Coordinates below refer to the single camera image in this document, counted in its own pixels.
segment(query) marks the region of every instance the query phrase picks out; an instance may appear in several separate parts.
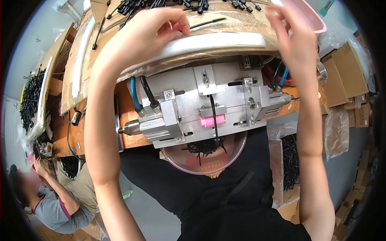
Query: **pile of black cable ties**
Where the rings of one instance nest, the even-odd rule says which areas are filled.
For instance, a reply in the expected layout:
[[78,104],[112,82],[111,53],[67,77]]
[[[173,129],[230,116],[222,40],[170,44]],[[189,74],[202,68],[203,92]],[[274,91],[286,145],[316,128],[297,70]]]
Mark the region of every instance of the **pile of black cable ties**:
[[296,148],[296,134],[285,136],[281,141],[283,143],[284,162],[283,189],[287,191],[294,188],[299,177],[299,155]]
[[225,153],[227,153],[227,150],[222,143],[224,141],[224,137],[219,137],[219,140],[219,142],[216,142],[215,138],[212,138],[199,142],[191,142],[187,144],[186,148],[182,148],[181,150],[188,150],[190,153],[198,153],[197,158],[199,159],[201,166],[200,153],[202,153],[202,157],[207,157],[209,154],[214,153],[219,147],[222,147]]
[[44,73],[46,69],[37,71],[36,75],[31,76],[26,83],[23,100],[20,103],[20,116],[23,122],[23,128],[27,132],[29,128],[34,127],[32,118],[37,112],[40,90],[42,88]]

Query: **white wall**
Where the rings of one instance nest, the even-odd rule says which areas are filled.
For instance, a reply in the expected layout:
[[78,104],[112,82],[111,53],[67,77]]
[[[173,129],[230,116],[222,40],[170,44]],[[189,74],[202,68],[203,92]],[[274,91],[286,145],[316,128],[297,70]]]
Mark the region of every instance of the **white wall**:
[[[52,6],[57,0],[46,0],[35,16],[31,19],[20,38],[19,44],[11,60],[10,68],[6,78],[4,94],[12,99],[20,99],[23,85],[29,72],[39,66],[44,54],[55,42],[66,27],[75,20],[67,13],[75,15],[64,5],[61,11],[55,11]],[[82,16],[83,0],[68,1]]]

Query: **person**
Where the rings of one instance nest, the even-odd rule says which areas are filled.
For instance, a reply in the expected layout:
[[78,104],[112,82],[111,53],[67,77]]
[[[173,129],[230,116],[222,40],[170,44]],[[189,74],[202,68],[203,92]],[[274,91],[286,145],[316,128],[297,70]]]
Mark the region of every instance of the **person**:
[[[96,213],[97,199],[87,163],[74,180],[66,176],[59,162],[59,181],[49,174],[40,157],[33,161],[32,168],[10,168],[10,179],[22,208],[29,207],[28,214],[34,214],[45,226],[61,234],[88,227]],[[48,187],[39,188],[38,175]]]
[[[121,169],[129,180],[180,218],[179,241],[331,240],[335,213],[322,160],[316,36],[289,9],[269,6],[266,10],[301,99],[297,130],[301,223],[292,224],[271,208],[272,173],[265,127],[248,132],[239,158],[217,179],[177,170],[158,159],[158,150],[151,152],[148,147],[140,147],[139,152],[129,149],[120,158],[113,108],[116,79],[128,66],[150,59],[169,41],[190,33],[182,10],[156,8],[137,13],[110,39],[96,59],[90,78],[85,152],[111,240],[145,240],[122,199]],[[281,22],[284,18],[293,31],[291,38]]]

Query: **plastic bowl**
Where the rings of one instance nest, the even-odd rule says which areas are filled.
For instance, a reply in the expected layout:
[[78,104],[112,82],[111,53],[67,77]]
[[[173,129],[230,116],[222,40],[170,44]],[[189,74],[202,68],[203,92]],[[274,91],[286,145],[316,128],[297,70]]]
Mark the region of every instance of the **plastic bowl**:
[[186,144],[162,148],[161,152],[165,160],[181,171],[195,174],[208,175],[224,170],[232,164],[240,155],[247,141],[247,131],[225,136],[224,146],[228,146],[227,153],[219,147],[213,154],[207,157],[201,155],[201,166],[196,153],[190,153]]

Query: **metal machine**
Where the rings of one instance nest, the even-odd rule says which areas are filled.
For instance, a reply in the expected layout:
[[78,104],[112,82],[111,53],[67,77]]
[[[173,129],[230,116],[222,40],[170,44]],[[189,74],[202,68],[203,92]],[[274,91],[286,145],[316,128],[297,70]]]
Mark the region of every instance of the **metal machine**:
[[267,117],[293,98],[282,92],[270,94],[260,70],[241,71],[238,63],[164,72],[147,77],[147,83],[159,107],[150,107],[144,88],[137,83],[144,107],[138,111],[139,119],[127,122],[118,133],[143,133],[155,148],[214,138],[210,95],[219,137],[265,126]]

